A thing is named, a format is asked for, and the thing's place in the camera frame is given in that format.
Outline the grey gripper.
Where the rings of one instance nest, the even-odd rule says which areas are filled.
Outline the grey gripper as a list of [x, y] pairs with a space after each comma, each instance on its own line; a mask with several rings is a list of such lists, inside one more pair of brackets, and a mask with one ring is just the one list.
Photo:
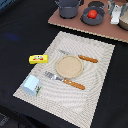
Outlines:
[[108, 10], [109, 14], [118, 12], [120, 15], [123, 15], [128, 10], [128, 3], [119, 6], [115, 4], [114, 0], [108, 0]]

